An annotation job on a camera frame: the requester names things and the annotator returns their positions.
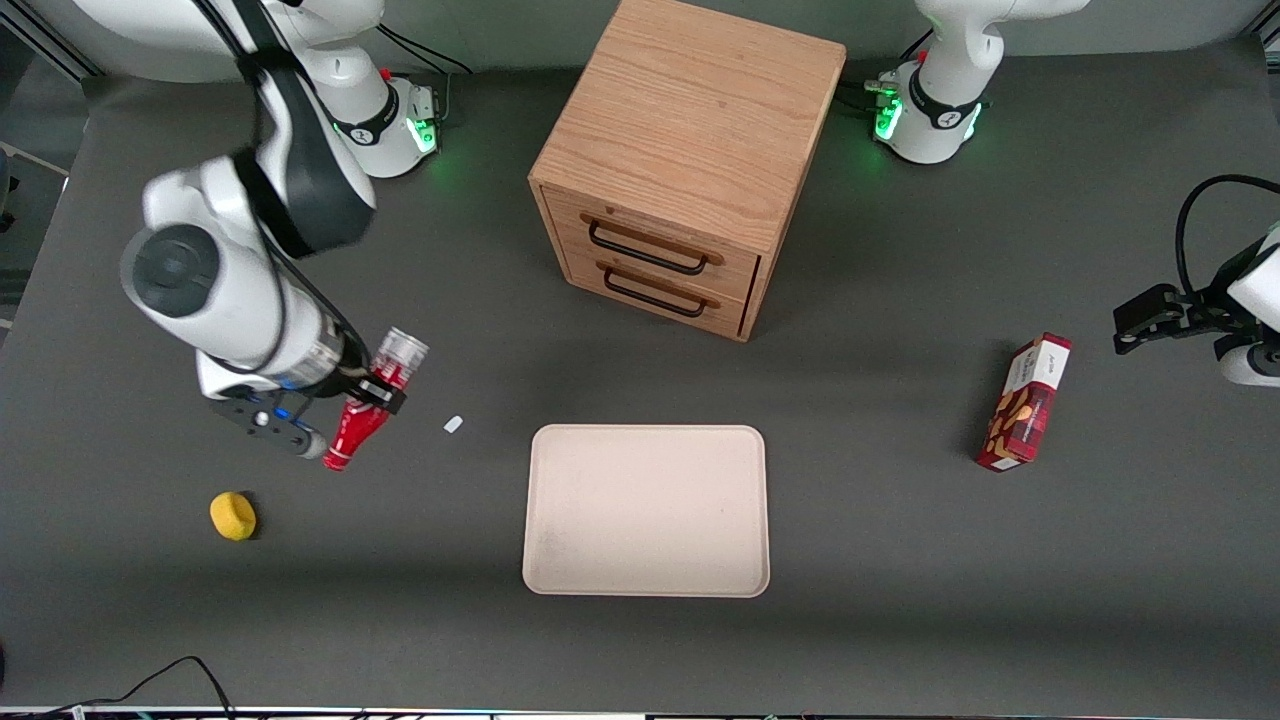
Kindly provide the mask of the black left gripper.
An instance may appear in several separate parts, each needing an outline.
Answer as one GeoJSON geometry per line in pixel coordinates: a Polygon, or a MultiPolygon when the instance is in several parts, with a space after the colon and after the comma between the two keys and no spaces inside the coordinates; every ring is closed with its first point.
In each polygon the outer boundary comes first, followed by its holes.
{"type": "Polygon", "coordinates": [[[1235,319],[1238,304],[1228,284],[1183,288],[1183,301],[1174,284],[1155,284],[1114,309],[1114,352],[1117,356],[1156,340],[1180,340],[1187,333],[1238,336],[1243,324],[1235,319]]]}

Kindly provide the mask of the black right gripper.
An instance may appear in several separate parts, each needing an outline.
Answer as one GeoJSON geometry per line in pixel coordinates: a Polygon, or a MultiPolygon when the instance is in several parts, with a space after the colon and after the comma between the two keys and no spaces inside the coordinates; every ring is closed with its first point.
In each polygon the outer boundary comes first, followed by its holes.
{"type": "Polygon", "coordinates": [[[320,382],[320,397],[344,395],[358,384],[358,401],[384,413],[397,414],[406,401],[403,389],[383,378],[365,378],[371,356],[358,334],[342,333],[342,352],[334,369],[320,382]]]}

